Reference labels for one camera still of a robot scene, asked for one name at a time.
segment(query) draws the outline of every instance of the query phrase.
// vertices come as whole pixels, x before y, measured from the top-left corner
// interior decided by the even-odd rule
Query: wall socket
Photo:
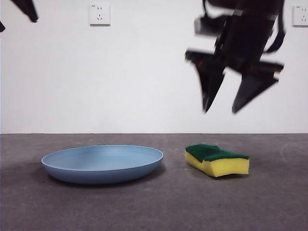
[[[293,26],[308,26],[308,6],[293,6]]]
[[[91,4],[89,6],[90,26],[110,25],[110,5],[107,3]]]

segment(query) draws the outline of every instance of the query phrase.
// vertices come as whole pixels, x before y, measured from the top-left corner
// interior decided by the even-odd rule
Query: plate rim
[[[137,167],[127,167],[127,168],[119,168],[119,169],[110,169],[110,170],[81,170],[81,169],[68,169],[68,168],[59,168],[59,167],[54,167],[54,166],[50,166],[46,163],[44,163],[44,159],[46,157],[48,157],[49,155],[53,155],[55,153],[59,153],[59,152],[63,152],[63,151],[67,151],[67,150],[72,150],[72,149],[78,149],[78,148],[87,148],[87,147],[105,147],[105,146],[129,146],[129,147],[141,147],[141,148],[148,148],[148,149],[153,149],[153,150],[156,150],[158,151],[160,154],[161,154],[161,157],[156,160],[156,161],[153,161],[149,164],[146,164],[146,165],[140,165],[140,166],[137,166]],[[139,167],[145,167],[145,166],[148,166],[148,165],[152,165],[154,163],[157,163],[159,161],[161,161],[164,157],[164,153],[156,148],[151,148],[151,147],[147,147],[147,146],[140,146],[140,145],[130,145],[130,144],[102,144],[102,145],[90,145],[90,146],[81,146],[81,147],[75,147],[75,148],[67,148],[67,149],[63,149],[63,150],[59,150],[59,151],[56,151],[56,152],[53,152],[53,153],[49,153],[47,154],[46,156],[44,156],[42,159],[41,159],[41,163],[44,165],[44,166],[47,166],[47,167],[50,167],[50,168],[54,168],[54,169],[59,169],[59,170],[64,170],[64,171],[80,171],[80,172],[107,172],[107,171],[121,171],[121,170],[127,170],[127,169],[134,169],[134,168],[139,168]]]

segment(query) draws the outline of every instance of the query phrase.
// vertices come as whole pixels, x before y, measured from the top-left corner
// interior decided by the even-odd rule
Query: gray concrete floor
[[[185,162],[205,142],[250,155],[250,175],[218,179]],[[82,186],[48,176],[40,160],[95,144],[150,146],[164,154],[152,174]],[[3,231],[306,231],[308,134],[1,135]]]

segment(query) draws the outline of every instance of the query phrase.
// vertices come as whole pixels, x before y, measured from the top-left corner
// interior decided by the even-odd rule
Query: yellow sponge
[[[186,148],[185,157],[191,166],[212,177],[228,174],[248,174],[249,170],[248,156],[232,154],[220,150],[216,146],[206,144],[198,144],[198,147],[196,145],[189,146]]]

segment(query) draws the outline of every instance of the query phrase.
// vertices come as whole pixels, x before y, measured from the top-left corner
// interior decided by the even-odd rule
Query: blue plate
[[[162,162],[157,149],[134,145],[98,145],[51,153],[42,158],[51,176],[77,184],[110,184],[143,177]]]

